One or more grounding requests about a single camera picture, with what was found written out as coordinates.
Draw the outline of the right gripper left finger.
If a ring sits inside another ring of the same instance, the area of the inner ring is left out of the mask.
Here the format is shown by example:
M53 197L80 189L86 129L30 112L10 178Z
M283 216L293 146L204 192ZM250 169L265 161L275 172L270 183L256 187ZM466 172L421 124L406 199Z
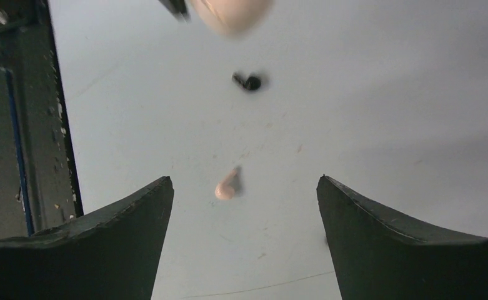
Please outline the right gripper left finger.
M60 226L0 239L0 299L150 299L173 198L163 176Z

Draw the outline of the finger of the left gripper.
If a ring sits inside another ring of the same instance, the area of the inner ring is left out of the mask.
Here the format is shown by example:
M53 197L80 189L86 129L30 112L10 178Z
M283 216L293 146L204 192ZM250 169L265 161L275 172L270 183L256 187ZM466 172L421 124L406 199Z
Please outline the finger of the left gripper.
M189 11L185 0L159 0L159 2L178 21L187 21L189 19Z

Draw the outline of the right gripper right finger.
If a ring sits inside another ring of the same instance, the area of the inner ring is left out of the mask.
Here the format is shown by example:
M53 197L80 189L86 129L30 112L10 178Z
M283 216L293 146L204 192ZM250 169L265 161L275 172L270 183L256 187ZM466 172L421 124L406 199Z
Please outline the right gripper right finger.
M343 299L488 299L488 237L421 221L329 176L316 191Z

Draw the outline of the pink earbud charging case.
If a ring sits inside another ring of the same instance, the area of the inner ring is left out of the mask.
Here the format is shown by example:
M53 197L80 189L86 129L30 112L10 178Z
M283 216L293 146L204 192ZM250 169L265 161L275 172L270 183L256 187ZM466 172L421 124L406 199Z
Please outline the pink earbud charging case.
M260 24L274 5L271 0L191 0L203 23L223 36L242 36Z

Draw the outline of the pink earbud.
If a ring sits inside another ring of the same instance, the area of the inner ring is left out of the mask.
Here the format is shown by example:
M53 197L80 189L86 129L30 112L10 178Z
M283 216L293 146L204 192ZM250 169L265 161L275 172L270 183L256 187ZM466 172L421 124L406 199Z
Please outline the pink earbud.
M214 195L218 200L231 200L237 193L238 167L233 168L215 187Z

